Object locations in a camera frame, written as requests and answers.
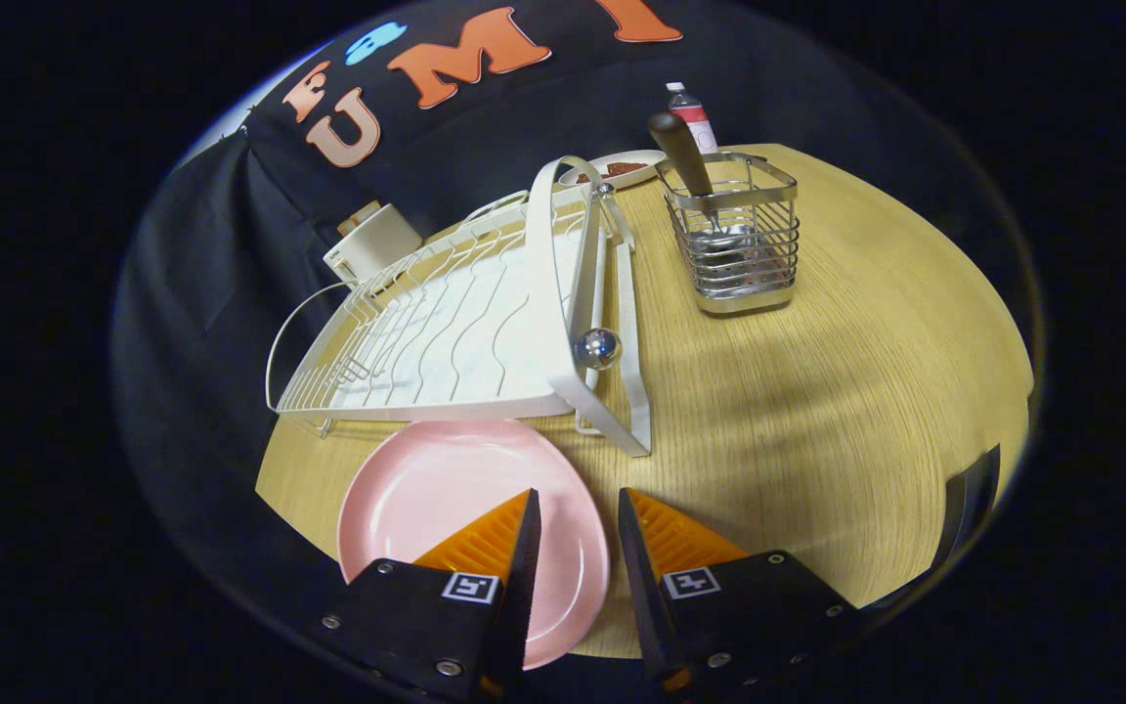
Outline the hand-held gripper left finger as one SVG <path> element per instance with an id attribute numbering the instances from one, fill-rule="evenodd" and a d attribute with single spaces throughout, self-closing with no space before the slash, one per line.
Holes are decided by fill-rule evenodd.
<path id="1" fill-rule="evenodd" d="M 319 612 L 319 647 L 408 703 L 500 703 L 526 663 L 538 549 L 529 489 L 413 562 L 376 558 Z"/>

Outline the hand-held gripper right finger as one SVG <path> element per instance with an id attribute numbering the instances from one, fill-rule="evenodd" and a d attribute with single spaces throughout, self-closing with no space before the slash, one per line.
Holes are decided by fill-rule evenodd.
<path id="1" fill-rule="evenodd" d="M 786 550 L 738 549 L 631 487 L 618 531 L 656 694 L 761 695 L 863 634 L 863 612 Z"/>

